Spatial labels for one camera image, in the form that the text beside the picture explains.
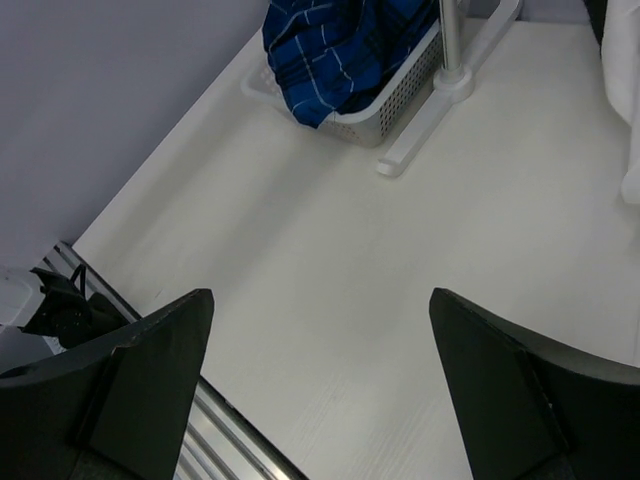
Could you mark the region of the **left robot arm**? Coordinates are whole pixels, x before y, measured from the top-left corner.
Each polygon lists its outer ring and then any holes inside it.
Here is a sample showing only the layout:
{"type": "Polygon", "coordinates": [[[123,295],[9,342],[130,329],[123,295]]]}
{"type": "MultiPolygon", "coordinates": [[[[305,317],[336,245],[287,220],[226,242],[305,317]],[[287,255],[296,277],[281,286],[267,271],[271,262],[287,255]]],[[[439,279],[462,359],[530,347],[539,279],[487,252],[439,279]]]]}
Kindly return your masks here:
{"type": "Polygon", "coordinates": [[[87,294],[87,268],[71,276],[41,268],[1,269],[1,325],[55,338],[68,350],[128,324],[101,293],[87,294]]]}

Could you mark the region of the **white plastic basket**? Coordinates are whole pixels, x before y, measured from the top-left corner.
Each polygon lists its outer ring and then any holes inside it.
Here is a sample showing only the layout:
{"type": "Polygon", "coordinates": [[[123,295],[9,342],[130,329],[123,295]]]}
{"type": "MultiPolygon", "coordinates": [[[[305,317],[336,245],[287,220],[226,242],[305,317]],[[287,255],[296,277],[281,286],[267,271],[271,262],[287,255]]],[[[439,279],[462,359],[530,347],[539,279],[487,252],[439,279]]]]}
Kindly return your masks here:
{"type": "MultiPolygon", "coordinates": [[[[359,146],[378,146],[414,97],[422,89],[432,87],[433,76],[442,61],[440,26],[434,23],[367,108],[345,115],[333,113],[323,121],[318,131],[359,146]]],[[[274,108],[285,119],[295,120],[265,58],[248,71],[241,82],[241,90],[246,97],[274,108]]]]}

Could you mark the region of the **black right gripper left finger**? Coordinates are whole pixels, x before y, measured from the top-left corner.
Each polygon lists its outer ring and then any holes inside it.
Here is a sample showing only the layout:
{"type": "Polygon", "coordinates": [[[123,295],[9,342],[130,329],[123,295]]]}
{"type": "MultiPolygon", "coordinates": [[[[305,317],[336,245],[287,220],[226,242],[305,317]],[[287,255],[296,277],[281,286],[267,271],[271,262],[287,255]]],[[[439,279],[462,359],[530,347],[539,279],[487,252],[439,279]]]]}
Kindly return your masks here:
{"type": "Polygon", "coordinates": [[[4,479],[170,479],[214,316],[196,289],[1,375],[4,479]]]}

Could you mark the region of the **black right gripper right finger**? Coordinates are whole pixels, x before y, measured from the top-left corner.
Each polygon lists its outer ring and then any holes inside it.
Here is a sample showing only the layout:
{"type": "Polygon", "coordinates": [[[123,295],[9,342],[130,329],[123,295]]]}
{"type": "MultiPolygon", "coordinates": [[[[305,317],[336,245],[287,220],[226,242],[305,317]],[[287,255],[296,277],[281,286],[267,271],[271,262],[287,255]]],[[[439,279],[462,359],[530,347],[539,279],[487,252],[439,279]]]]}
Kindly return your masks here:
{"type": "Polygon", "coordinates": [[[638,478],[638,368],[444,288],[429,316],[473,478],[638,478]]]}

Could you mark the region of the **white shirt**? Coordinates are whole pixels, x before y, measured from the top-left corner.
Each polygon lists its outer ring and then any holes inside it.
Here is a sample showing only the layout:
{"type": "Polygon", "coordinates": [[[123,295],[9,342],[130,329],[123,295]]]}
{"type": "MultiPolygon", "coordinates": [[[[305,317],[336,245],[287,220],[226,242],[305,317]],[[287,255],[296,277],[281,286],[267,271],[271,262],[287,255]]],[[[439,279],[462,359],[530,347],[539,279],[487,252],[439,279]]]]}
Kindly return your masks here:
{"type": "Polygon", "coordinates": [[[606,95],[616,113],[630,126],[628,171],[621,195],[639,204],[639,2],[607,2],[601,58],[606,95]]]}

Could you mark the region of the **blue plaid shirt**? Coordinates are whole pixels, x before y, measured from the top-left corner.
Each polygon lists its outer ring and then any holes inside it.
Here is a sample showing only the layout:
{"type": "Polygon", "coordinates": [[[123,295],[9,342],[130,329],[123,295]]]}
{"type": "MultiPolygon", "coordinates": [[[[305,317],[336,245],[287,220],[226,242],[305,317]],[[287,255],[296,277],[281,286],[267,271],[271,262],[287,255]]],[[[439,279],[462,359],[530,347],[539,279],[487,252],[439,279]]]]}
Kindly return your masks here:
{"type": "Polygon", "coordinates": [[[439,17],[436,1],[271,1],[263,48],[296,121],[367,108],[439,17]]]}

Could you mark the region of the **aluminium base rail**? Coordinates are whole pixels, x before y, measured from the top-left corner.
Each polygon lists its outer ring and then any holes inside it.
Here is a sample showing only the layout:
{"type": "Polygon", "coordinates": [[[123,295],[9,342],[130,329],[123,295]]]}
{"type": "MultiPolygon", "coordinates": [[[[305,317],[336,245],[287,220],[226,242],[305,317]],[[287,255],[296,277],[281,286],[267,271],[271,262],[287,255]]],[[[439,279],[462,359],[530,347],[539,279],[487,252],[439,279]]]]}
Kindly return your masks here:
{"type": "MultiPolygon", "coordinates": [[[[100,293],[134,322],[141,315],[122,298],[75,250],[60,242],[38,266],[70,277],[86,269],[86,293],[100,293]]],[[[176,479],[298,479],[307,476],[270,442],[245,416],[201,378],[195,390],[183,444],[174,473],[176,479]]]]}

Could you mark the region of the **white clothes rack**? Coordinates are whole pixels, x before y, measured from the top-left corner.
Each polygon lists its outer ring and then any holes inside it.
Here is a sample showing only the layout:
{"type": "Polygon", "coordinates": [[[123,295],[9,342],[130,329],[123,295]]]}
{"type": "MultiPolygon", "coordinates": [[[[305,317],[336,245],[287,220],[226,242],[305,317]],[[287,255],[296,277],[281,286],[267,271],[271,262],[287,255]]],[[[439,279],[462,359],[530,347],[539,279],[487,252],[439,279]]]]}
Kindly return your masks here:
{"type": "Polygon", "coordinates": [[[440,3],[443,66],[433,77],[433,91],[377,165],[399,177],[434,133],[451,107],[474,91],[475,74],[503,39],[522,9],[520,0],[502,0],[467,47],[462,46],[457,2],[440,3]]]}

